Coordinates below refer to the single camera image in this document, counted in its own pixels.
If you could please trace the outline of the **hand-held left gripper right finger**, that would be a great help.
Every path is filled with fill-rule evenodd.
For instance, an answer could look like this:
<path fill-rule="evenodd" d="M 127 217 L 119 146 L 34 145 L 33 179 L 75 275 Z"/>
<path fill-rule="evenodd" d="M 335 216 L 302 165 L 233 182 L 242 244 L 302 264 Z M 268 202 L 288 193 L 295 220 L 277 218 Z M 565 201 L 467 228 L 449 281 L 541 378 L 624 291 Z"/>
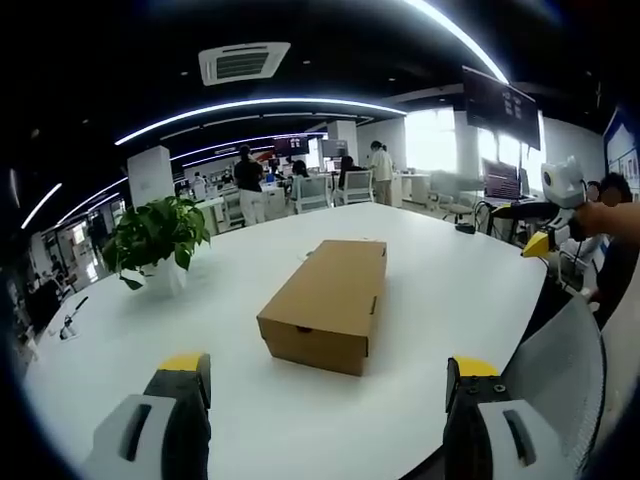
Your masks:
<path fill-rule="evenodd" d="M 542 479 L 550 466 L 550 426 L 511 397 L 489 363 L 447 361 L 443 432 L 446 479 Z"/>

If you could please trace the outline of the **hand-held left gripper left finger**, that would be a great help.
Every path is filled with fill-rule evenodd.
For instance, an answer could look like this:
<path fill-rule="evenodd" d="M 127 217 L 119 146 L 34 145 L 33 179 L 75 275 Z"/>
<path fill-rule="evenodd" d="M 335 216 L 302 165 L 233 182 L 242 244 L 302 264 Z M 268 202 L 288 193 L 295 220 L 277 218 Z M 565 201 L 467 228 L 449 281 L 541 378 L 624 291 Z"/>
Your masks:
<path fill-rule="evenodd" d="M 96 427 L 86 479 L 206 479 L 211 426 L 207 353 L 164 361 L 141 394 Z"/>

